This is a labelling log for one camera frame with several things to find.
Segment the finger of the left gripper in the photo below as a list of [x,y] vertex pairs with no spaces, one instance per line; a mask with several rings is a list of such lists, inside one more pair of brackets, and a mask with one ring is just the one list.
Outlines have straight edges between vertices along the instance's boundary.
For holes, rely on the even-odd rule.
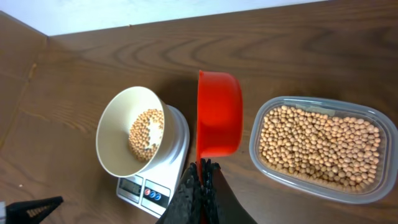
[[14,202],[5,207],[5,224],[39,224],[63,203],[63,197]]

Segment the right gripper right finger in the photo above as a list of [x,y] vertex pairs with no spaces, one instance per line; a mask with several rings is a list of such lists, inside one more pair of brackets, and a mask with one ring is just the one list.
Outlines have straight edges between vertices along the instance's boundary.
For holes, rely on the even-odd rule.
[[207,223],[256,224],[226,181],[221,167],[210,159],[201,160],[202,202]]

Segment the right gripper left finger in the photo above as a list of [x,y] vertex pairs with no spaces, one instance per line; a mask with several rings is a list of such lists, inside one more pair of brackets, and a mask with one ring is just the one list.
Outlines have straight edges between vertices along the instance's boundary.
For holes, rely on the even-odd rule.
[[201,184],[197,166],[191,163],[184,171],[177,189],[157,224],[199,224],[201,218]]

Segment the red measuring scoop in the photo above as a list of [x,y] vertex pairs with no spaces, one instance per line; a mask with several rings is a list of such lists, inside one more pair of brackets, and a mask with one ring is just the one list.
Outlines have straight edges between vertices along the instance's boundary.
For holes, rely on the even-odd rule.
[[197,172],[201,160],[237,151],[243,131],[243,100],[239,82],[223,72],[199,71],[197,94]]

